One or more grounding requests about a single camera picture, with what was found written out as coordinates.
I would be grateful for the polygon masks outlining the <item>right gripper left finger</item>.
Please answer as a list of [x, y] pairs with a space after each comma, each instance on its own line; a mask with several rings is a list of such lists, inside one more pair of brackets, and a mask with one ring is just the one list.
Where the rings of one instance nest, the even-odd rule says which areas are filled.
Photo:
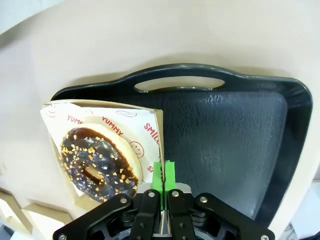
[[152, 182], [134, 197], [120, 193], [57, 229], [54, 240], [151, 240], [160, 224], [162, 164], [153, 165]]

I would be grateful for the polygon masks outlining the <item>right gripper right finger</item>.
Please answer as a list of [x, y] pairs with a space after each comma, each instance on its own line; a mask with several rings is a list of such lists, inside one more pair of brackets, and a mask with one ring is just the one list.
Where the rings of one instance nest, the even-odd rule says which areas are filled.
[[176, 182], [174, 162], [164, 164], [164, 197], [174, 240], [273, 240], [274, 233], [210, 193], [194, 197]]

